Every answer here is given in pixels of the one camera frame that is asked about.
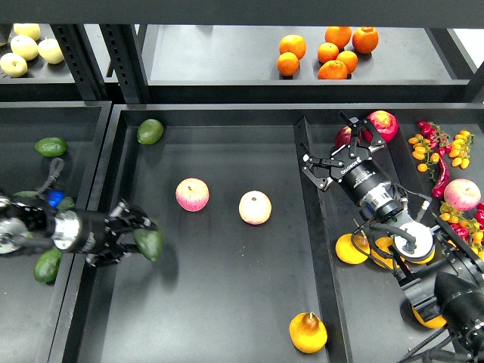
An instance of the red chili pepper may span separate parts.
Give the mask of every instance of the red chili pepper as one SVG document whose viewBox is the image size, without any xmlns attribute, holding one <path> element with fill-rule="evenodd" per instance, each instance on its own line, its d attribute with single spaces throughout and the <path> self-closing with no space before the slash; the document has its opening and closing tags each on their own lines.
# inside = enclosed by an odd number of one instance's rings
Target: red chili pepper
<svg viewBox="0 0 484 363">
<path fill-rule="evenodd" d="M 439 158 L 439 169 L 439 177 L 437 178 L 436 184 L 432 188 L 432 195 L 435 198 L 441 198 L 444 196 L 444 189 L 447 186 L 448 180 L 450 178 L 450 175 L 448 173 L 448 166 L 442 157 Z"/>
</svg>

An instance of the pink apple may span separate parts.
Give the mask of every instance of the pink apple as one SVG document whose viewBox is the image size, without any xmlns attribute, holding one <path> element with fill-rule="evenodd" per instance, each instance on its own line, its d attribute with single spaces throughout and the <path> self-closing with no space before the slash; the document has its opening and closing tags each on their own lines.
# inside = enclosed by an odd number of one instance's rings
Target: pink apple
<svg viewBox="0 0 484 363">
<path fill-rule="evenodd" d="M 251 225 L 260 225 L 271 216 L 271 201 L 261 191 L 248 191 L 240 199 L 240 217 Z"/>
<path fill-rule="evenodd" d="M 471 180 L 455 179 L 445 187 L 444 201 L 455 209 L 464 212 L 479 204 L 481 201 L 481 191 Z"/>
<path fill-rule="evenodd" d="M 370 113 L 368 119 L 375 125 L 385 142 L 391 141 L 399 130 L 399 121 L 390 112 L 375 111 Z M 371 141 L 371 133 L 363 131 L 366 141 Z"/>
<path fill-rule="evenodd" d="M 176 201 L 188 212 L 198 212 L 208 203 L 209 188 L 204 181 L 187 178 L 181 181 L 175 191 Z"/>
</svg>

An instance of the black metal post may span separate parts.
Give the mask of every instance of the black metal post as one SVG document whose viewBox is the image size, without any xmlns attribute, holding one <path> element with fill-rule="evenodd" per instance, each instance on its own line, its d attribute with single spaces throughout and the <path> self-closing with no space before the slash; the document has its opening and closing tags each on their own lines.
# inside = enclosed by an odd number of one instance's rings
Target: black metal post
<svg viewBox="0 0 484 363">
<path fill-rule="evenodd" d="M 51 28 L 82 100 L 106 101 L 106 85 L 84 26 L 52 24 Z"/>
<path fill-rule="evenodd" d="M 135 26 L 100 24 L 99 27 L 125 102 L 149 104 L 151 96 Z"/>
</svg>

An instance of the cable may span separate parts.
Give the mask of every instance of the cable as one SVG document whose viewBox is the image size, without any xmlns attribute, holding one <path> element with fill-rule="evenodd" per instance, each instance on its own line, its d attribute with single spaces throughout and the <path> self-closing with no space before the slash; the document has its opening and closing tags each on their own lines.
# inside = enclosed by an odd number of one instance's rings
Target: cable
<svg viewBox="0 0 484 363">
<path fill-rule="evenodd" d="M 369 253 L 366 253 L 364 250 L 362 250 L 360 247 L 358 247 L 358 245 L 356 244 L 355 242 L 355 235 L 361 230 L 361 228 L 366 224 L 368 223 L 368 221 L 366 221 L 365 223 L 363 223 L 361 226 L 359 226 L 357 229 L 355 229 L 353 231 L 353 233 L 351 234 L 351 243 L 352 245 L 354 246 L 354 248 L 357 249 L 358 252 L 360 253 L 363 253 L 365 256 L 367 256 L 369 259 L 373 260 L 374 262 L 377 262 L 378 264 L 381 264 L 383 266 L 383 268 L 386 268 L 387 270 L 389 270 L 390 272 L 392 272 L 392 275 L 394 277 L 397 277 L 398 275 L 396 274 L 396 272 L 391 268 L 389 267 L 385 262 L 383 262 L 381 259 L 378 259 L 377 257 L 375 256 L 372 256 L 371 254 Z"/>
<path fill-rule="evenodd" d="M 423 340 L 421 343 L 419 343 L 417 346 L 415 346 L 410 352 L 404 355 L 402 359 L 399 360 L 398 363 L 402 362 L 408 362 L 408 361 L 415 361 L 419 359 L 425 352 L 422 352 L 420 354 L 414 355 L 416 352 L 421 350 L 423 347 L 425 347 L 428 343 L 430 343 L 432 340 L 437 338 L 440 334 L 442 334 L 444 331 L 447 330 L 447 324 L 444 327 L 441 327 L 438 329 L 435 333 L 427 337 L 425 340 Z M 454 339 L 454 336 L 452 334 L 449 334 L 448 337 L 446 337 L 442 342 L 431 348 L 432 350 L 437 350 L 441 349 L 447 344 L 449 344 L 452 340 Z"/>
</svg>

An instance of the shelf compartment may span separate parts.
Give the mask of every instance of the shelf compartment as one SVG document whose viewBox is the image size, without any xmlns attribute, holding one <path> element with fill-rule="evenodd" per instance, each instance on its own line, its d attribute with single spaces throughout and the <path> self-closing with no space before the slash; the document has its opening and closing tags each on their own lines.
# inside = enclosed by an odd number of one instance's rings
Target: shelf compartment
<svg viewBox="0 0 484 363">
<path fill-rule="evenodd" d="M 65 167 L 58 179 L 66 195 L 79 208 L 87 207 L 110 102 L 0 103 L 0 175 L 2 190 L 12 195 L 42 186 L 51 158 L 34 148 L 45 137 L 67 141 L 61 157 Z M 33 277 L 39 255 L 2 257 L 0 342 L 5 361 L 47 362 L 64 298 L 73 256 L 65 255 L 55 284 L 40 284 Z"/>
<path fill-rule="evenodd" d="M 337 238 L 355 228 L 353 218 L 360 220 L 337 186 L 320 195 L 327 235 L 316 241 L 329 254 L 335 280 L 321 273 L 327 266 L 314 254 L 293 124 L 306 119 L 313 154 L 323 157 L 342 127 L 340 110 L 349 117 L 394 113 L 401 132 L 375 160 L 396 182 L 427 193 L 431 185 L 416 172 L 406 145 L 418 121 L 442 123 L 449 132 L 466 127 L 477 142 L 483 138 L 482 105 L 115 106 L 90 207 L 108 212 L 121 197 L 142 206 L 160 221 L 165 250 L 154 264 L 129 256 L 116 266 L 80 266 L 71 274 L 70 284 L 84 288 L 64 301 L 76 327 L 58 330 L 70 342 L 64 354 L 79 362 L 214 361 L 221 355 L 230 361 L 306 360 L 293 348 L 287 326 L 310 309 L 319 310 L 329 331 L 325 349 L 310 357 L 315 361 L 398 361 L 426 339 L 432 331 L 411 316 L 390 273 L 372 262 L 352 266 L 336 257 Z M 136 129 L 147 118 L 162 121 L 166 133 L 157 144 L 142 146 Z M 465 172 L 484 188 L 481 160 Z M 187 213 L 175 201 L 176 185 L 189 176 L 211 190 L 200 213 Z M 274 208 L 258 227 L 244 224 L 237 212 L 241 195 L 253 189 L 266 192 Z M 331 324 L 325 300 L 337 304 L 341 325 Z"/>
</svg>

